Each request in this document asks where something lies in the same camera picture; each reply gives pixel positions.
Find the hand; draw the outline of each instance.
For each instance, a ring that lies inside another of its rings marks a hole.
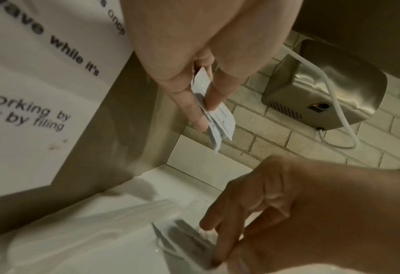
[[[214,260],[231,274],[309,264],[400,273],[400,171],[269,157],[228,183],[200,227],[219,233]]]
[[[302,0],[121,0],[127,34],[144,69],[200,131],[208,122],[190,83],[193,63],[211,76],[215,110],[282,45]]]

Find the stainless steel hand dryer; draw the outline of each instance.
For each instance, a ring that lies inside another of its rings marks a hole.
[[[326,73],[349,124],[373,116],[386,92],[383,72],[323,42],[304,40],[294,51]],[[276,66],[262,102],[315,129],[342,127],[320,75],[290,55]]]

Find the metal wall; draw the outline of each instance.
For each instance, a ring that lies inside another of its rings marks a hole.
[[[305,0],[294,29],[400,77],[400,1]]]
[[[51,186],[0,197],[0,234],[165,164],[186,123],[132,54]]]

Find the white cable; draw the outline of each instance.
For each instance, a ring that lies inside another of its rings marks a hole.
[[[349,122],[347,121],[346,117],[344,116],[343,110],[341,109],[340,102],[338,101],[338,98],[337,98],[337,96],[335,94],[335,91],[331,87],[331,82],[329,81],[329,78],[326,75],[326,73],[322,69],[320,69],[318,66],[314,65],[313,63],[311,63],[307,59],[303,58],[302,56],[300,56],[296,52],[292,51],[290,48],[288,48],[288,47],[286,47],[284,45],[282,45],[282,48],[284,48],[284,50],[288,54],[290,54],[292,57],[294,57],[298,61],[304,63],[305,65],[307,65],[309,68],[311,68],[312,70],[314,70],[316,73],[318,73],[321,76],[322,80],[325,82],[326,89],[329,92],[329,95],[331,97],[332,104],[335,107],[335,112],[338,115],[338,118],[340,119],[341,123],[343,124],[345,130],[347,131],[349,136],[352,138],[354,144],[351,147],[341,147],[341,146],[338,146],[338,145],[334,145],[334,144],[328,143],[327,141],[325,141],[325,139],[322,136],[323,131],[322,130],[318,130],[318,134],[319,134],[320,139],[322,140],[322,142],[324,142],[328,146],[331,146],[331,147],[336,148],[336,149],[356,149],[360,144],[359,138],[356,136],[356,134],[354,133],[353,129],[350,127]]]

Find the brick wall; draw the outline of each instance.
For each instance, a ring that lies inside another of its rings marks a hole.
[[[303,39],[307,37],[292,32],[285,45],[293,47]],[[225,101],[236,120],[236,130],[233,141],[224,140],[219,153],[251,168],[271,154],[364,167],[400,167],[400,79],[387,75],[387,93],[379,110],[371,119],[352,125],[361,140],[359,149],[332,149],[322,144],[315,129],[261,103],[269,76],[284,56],[279,51]],[[183,134],[212,147],[208,136],[190,125]],[[325,139],[337,145],[352,144],[343,129],[327,131]]]

